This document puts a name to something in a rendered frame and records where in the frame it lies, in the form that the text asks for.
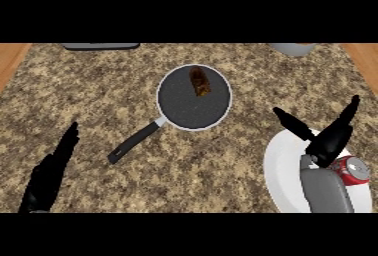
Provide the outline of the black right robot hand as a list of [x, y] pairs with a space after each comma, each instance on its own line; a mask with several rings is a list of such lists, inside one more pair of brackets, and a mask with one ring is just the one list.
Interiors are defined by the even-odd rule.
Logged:
[[348, 143], [353, 133], [350, 122], [357, 112], [359, 103], [360, 98], [354, 95], [338, 118], [317, 135], [313, 134], [307, 124], [295, 116], [285, 112], [279, 107], [273, 108], [282, 126], [303, 141], [310, 141], [305, 148], [305, 154], [311, 157], [311, 160], [319, 167], [328, 167], [331, 165]]

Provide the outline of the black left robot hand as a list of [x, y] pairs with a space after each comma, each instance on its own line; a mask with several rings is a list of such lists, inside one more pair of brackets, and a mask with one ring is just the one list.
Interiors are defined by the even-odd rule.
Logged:
[[21, 214], [50, 211], [78, 141], [78, 123], [74, 122], [62, 135], [53, 153], [46, 155], [40, 164], [32, 168], [18, 210]]

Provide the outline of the white plate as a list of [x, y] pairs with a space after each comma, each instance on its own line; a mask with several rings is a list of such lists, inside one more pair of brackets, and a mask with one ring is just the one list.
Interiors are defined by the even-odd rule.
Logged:
[[[300, 181], [300, 159], [307, 155], [304, 150], [308, 144], [310, 142], [303, 141], [286, 129], [273, 136], [267, 144], [263, 159], [266, 186], [282, 213], [311, 213]], [[347, 155], [351, 153], [342, 149], [336, 159]], [[345, 190], [354, 208], [353, 213], [370, 213], [369, 182], [345, 186]]]

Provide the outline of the dark grey frying pan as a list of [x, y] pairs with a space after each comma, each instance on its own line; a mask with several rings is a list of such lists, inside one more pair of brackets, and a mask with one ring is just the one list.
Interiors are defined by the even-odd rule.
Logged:
[[[210, 80], [211, 92], [195, 94], [189, 70], [198, 66]], [[156, 108], [159, 117], [124, 140], [108, 154], [115, 164], [128, 151], [168, 123], [187, 132], [205, 131], [220, 124], [232, 108], [233, 92], [230, 83], [220, 71], [204, 64], [177, 66], [164, 76], [156, 87]]]

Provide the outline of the brown sweet potato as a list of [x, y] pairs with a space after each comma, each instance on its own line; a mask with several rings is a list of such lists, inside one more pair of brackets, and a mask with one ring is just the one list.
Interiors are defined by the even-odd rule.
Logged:
[[190, 68], [189, 78], [195, 89], [195, 94], [198, 96], [204, 96], [207, 93], [211, 92], [210, 80], [207, 78], [204, 70], [198, 66]]

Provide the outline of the red can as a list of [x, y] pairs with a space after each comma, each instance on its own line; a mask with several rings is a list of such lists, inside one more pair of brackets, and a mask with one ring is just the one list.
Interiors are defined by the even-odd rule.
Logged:
[[329, 168], [338, 174], [345, 186], [369, 182], [369, 168], [356, 156], [342, 156], [332, 162]]

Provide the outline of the pale grey round container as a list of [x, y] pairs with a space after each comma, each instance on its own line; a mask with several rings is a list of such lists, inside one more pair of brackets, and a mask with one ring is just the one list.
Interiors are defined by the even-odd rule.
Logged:
[[286, 54], [288, 56], [304, 56], [310, 53], [314, 48], [314, 43], [298, 44], [298, 43], [270, 43], [272, 48]]

